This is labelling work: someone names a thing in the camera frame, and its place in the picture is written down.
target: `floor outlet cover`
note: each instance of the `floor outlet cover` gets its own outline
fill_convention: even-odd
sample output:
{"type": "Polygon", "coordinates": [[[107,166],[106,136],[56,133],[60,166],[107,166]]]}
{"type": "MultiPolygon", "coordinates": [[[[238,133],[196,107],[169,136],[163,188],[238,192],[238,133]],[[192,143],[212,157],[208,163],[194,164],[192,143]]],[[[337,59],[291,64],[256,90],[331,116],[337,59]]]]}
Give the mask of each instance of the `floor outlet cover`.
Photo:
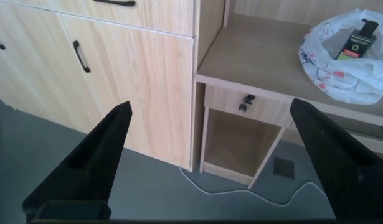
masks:
{"type": "Polygon", "coordinates": [[[294,163],[286,159],[274,158],[273,174],[282,175],[283,177],[295,178],[294,163]]]}

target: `open cubby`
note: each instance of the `open cubby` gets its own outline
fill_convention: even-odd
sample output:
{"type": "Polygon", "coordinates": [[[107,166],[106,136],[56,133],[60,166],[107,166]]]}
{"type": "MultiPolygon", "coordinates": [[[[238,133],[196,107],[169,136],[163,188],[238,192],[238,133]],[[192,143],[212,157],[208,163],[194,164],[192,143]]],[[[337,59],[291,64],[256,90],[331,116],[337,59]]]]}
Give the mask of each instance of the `open cubby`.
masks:
{"type": "MultiPolygon", "coordinates": [[[[224,106],[217,109],[230,112],[223,108],[231,102],[236,102],[234,105],[242,102],[244,95],[281,105],[291,105],[299,98],[329,114],[331,119],[337,118],[336,123],[369,149],[383,155],[383,97],[373,105],[336,101],[312,83],[298,55],[304,36],[313,26],[357,7],[383,14],[383,0],[375,4],[371,0],[337,0],[331,4],[315,0],[225,0],[221,27],[210,18],[214,10],[209,8],[206,16],[200,18],[198,43],[202,46],[199,47],[199,62],[202,62],[195,81],[223,91],[213,92],[216,102],[207,103],[207,99],[212,99],[207,95],[205,104],[203,97],[195,97],[196,111],[202,114],[203,105],[212,106],[220,99],[224,106]],[[207,38],[207,30],[214,35],[207,38]]],[[[270,116],[267,106],[259,109],[270,116]]],[[[291,118],[290,124],[282,123],[280,127],[243,118],[236,107],[232,111],[233,114],[227,114],[206,108],[201,171],[251,187],[280,138],[303,145],[291,118]]],[[[254,118],[251,111],[248,117],[254,118]]]]}
{"type": "Polygon", "coordinates": [[[202,170],[249,185],[281,127],[207,110],[202,170]]]}

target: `lock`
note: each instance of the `lock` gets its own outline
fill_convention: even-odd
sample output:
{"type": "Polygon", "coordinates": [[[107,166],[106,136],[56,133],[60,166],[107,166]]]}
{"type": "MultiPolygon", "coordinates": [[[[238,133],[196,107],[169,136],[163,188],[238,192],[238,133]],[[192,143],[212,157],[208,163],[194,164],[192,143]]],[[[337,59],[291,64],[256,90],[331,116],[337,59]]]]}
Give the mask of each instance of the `lock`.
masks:
{"type": "Polygon", "coordinates": [[[241,103],[239,106],[239,111],[243,111],[244,113],[247,112],[247,105],[245,103],[241,103]]]}

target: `cabinet door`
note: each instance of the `cabinet door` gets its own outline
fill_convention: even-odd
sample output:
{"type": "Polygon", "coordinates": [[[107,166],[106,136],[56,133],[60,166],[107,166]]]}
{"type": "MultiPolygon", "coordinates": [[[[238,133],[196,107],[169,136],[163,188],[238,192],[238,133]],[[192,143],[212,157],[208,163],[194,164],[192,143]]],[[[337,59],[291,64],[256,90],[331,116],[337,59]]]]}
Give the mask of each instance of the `cabinet door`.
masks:
{"type": "Polygon", "coordinates": [[[192,39],[60,16],[79,41],[103,112],[130,101],[125,147],[189,167],[192,39]]]}
{"type": "Polygon", "coordinates": [[[49,111],[47,119],[86,133],[101,120],[56,13],[0,2],[0,42],[49,111]]]}
{"type": "Polygon", "coordinates": [[[42,102],[32,92],[26,81],[20,76],[12,63],[0,49],[0,99],[5,104],[35,114],[42,118],[47,116],[47,111],[42,102]]]}

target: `wooden cabinet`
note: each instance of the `wooden cabinet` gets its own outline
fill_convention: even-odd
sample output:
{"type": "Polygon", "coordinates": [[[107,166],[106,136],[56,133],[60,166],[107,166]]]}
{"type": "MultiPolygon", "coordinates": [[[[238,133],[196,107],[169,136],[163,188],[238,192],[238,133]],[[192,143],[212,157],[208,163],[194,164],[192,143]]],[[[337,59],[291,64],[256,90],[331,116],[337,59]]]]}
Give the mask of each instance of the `wooden cabinet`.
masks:
{"type": "Polygon", "coordinates": [[[58,11],[192,37],[190,0],[137,0],[133,6],[92,0],[55,0],[58,11]]]}
{"type": "MultiPolygon", "coordinates": [[[[336,101],[312,83],[297,54],[311,26],[357,7],[383,13],[383,0],[375,4],[369,0],[336,0],[330,4],[315,0],[226,0],[224,26],[212,31],[214,41],[201,53],[203,61],[195,76],[197,85],[206,86],[205,98],[194,102],[196,111],[201,105],[206,107],[201,170],[251,187],[280,139],[303,145],[289,113],[295,98],[311,103],[369,149],[383,154],[383,97],[373,105],[336,101]],[[247,106],[246,113],[238,111],[247,95],[255,96],[252,105],[247,106]],[[258,130],[267,135],[263,138],[258,130]]],[[[212,17],[211,9],[200,18],[212,17]]],[[[198,24],[199,32],[214,27],[205,22],[198,24]]],[[[206,40],[200,39],[198,44],[206,45],[206,40]]],[[[196,96],[204,94],[201,89],[196,96]]],[[[195,120],[202,117],[201,111],[195,120]]]]}
{"type": "Polygon", "coordinates": [[[89,132],[102,118],[54,12],[0,2],[0,42],[53,122],[89,132]]]}
{"type": "Polygon", "coordinates": [[[125,147],[187,166],[192,39],[61,15],[91,72],[86,78],[104,114],[130,101],[125,147]]]}
{"type": "Polygon", "coordinates": [[[47,110],[0,49],[0,99],[23,112],[47,118],[47,110]]]}

